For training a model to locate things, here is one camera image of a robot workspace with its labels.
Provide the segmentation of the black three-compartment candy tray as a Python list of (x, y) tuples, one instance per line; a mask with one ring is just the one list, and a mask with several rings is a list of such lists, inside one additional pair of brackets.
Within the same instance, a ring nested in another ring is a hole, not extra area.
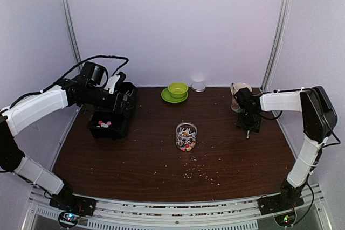
[(131, 95), (132, 109), (125, 113), (116, 113), (105, 108), (96, 110), (87, 125), (92, 137), (116, 140), (126, 136), (131, 116), (136, 109), (138, 90), (131, 82), (124, 82), (118, 88), (118, 92), (127, 91)]

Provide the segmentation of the green saucer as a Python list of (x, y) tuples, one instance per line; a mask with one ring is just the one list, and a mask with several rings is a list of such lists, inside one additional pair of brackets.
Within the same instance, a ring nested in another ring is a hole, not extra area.
[(167, 88), (165, 88), (163, 91), (161, 91), (161, 98), (168, 103), (181, 103), (185, 101), (188, 98), (189, 94), (186, 92), (181, 97), (173, 97)]

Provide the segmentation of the green bowl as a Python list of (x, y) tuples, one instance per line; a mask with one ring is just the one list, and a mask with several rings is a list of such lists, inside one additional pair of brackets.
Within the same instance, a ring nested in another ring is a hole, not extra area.
[(185, 83), (174, 82), (167, 89), (171, 97), (180, 99), (187, 95), (189, 87)]

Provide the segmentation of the silver jar lid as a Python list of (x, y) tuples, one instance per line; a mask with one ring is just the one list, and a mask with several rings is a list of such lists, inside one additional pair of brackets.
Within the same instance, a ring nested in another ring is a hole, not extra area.
[(203, 92), (206, 90), (206, 85), (203, 82), (193, 82), (191, 84), (191, 89), (195, 92)]

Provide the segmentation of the clear plastic jar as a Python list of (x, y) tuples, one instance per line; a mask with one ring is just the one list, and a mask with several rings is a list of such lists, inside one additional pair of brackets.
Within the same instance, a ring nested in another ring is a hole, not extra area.
[(191, 151), (196, 145), (197, 127), (192, 122), (181, 122), (176, 127), (176, 146), (183, 152)]

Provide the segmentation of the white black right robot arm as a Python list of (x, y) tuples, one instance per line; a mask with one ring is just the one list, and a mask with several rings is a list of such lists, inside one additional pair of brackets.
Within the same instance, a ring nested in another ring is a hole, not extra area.
[(237, 128), (248, 134), (260, 130), (266, 114), (290, 113), (298, 118), (301, 126), (302, 144), (295, 163), (281, 185), (276, 203), (281, 209), (288, 209), (301, 195), (311, 173), (317, 167), (327, 142), (334, 137), (337, 113), (322, 86), (253, 94), (248, 88), (241, 88), (233, 95), (240, 108)]

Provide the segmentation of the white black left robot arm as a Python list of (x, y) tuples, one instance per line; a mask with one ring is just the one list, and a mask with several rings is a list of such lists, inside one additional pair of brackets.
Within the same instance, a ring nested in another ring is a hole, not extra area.
[(15, 138), (28, 127), (71, 106), (87, 104), (105, 111), (123, 113), (131, 94), (121, 88), (126, 77), (120, 71), (108, 74), (105, 67), (87, 61), (74, 78), (63, 75), (46, 89), (25, 94), (1, 109), (1, 172), (16, 174), (57, 195), (57, 203), (65, 210), (75, 209), (78, 200), (65, 190), (67, 184), (22, 151)]

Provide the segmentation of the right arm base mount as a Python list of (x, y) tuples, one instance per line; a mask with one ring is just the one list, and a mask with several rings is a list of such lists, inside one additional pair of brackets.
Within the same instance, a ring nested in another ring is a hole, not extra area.
[(258, 199), (261, 215), (273, 214), (280, 227), (292, 227), (297, 222), (296, 208), (304, 204), (302, 188), (283, 187), (279, 194)]

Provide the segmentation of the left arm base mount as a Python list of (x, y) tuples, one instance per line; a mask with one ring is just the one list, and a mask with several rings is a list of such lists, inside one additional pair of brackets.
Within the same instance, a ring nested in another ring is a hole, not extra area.
[(95, 199), (74, 194), (70, 184), (65, 184), (58, 194), (44, 191), (44, 196), (50, 200), (51, 207), (61, 210), (57, 221), (63, 229), (71, 229), (82, 217), (92, 216), (96, 207)]

